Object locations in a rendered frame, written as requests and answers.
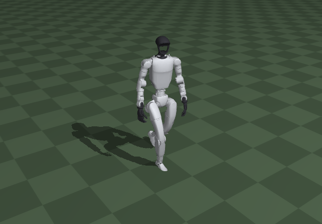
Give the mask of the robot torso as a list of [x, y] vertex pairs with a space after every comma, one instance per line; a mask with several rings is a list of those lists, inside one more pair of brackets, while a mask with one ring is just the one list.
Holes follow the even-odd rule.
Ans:
[[170, 54], [166, 55], [167, 58], [160, 59], [160, 55], [153, 55], [152, 65], [149, 68], [149, 79], [151, 84], [156, 89], [155, 94], [152, 95], [152, 100], [155, 100], [159, 108], [168, 104], [168, 95], [165, 94], [165, 88], [169, 87], [172, 80], [172, 73], [174, 67], [174, 60]]

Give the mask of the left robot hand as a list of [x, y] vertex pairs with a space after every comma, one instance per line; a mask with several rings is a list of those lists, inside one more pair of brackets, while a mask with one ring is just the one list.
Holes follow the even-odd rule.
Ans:
[[186, 110], [187, 110], [187, 100], [185, 97], [182, 98], [182, 103], [184, 104], [184, 111], [182, 112], [182, 116], [186, 115]]

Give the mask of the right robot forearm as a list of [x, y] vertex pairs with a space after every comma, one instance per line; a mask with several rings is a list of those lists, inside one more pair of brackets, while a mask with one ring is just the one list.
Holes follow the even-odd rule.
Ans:
[[[140, 107], [140, 103], [144, 101], [144, 89], [141, 88], [141, 81], [138, 80], [137, 86], [136, 86], [136, 91], [137, 91], [137, 107]], [[143, 103], [144, 105], [144, 103]]]

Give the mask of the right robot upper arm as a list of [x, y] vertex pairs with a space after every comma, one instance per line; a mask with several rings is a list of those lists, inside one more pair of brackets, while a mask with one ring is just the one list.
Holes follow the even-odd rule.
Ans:
[[151, 67], [151, 65], [152, 65], [152, 59], [151, 58], [144, 59], [141, 62], [141, 68], [140, 68], [139, 78], [138, 78], [138, 80], [141, 81], [141, 87], [146, 86], [146, 81], [144, 79], [145, 79], [145, 77], [147, 75], [147, 72], [148, 72], [148, 69]]

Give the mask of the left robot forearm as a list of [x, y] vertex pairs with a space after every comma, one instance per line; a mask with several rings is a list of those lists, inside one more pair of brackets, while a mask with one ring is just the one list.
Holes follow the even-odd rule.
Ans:
[[181, 100], [183, 97], [185, 97], [187, 100], [184, 78], [182, 77], [182, 79], [183, 79], [183, 83], [178, 84], [178, 88], [179, 88]]

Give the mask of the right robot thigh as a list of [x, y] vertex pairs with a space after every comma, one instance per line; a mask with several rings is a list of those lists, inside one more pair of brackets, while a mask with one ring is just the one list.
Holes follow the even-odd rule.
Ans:
[[145, 111], [150, 114], [150, 121], [152, 122], [156, 136], [160, 143], [163, 141], [166, 142], [162, 117], [155, 100], [152, 100], [145, 105]]

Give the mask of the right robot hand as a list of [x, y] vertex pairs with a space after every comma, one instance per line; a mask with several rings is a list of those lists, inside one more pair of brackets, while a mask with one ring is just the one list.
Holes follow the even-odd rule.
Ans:
[[144, 117], [146, 119], [147, 119], [147, 117], [145, 116], [144, 111], [143, 111], [143, 108], [144, 108], [143, 102], [141, 102], [140, 107], [137, 107], [137, 108], [138, 108], [138, 111], [137, 111], [138, 120], [143, 122], [143, 123], [147, 122], [147, 121], [144, 120]]

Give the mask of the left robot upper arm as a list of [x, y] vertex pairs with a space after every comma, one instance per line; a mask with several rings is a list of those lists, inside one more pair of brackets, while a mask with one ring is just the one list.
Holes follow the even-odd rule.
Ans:
[[179, 58], [172, 56], [173, 60], [174, 60], [174, 69], [175, 69], [175, 73], [176, 73], [176, 82], [177, 84], [183, 83], [183, 79], [182, 79], [182, 69], [181, 69], [181, 61]]

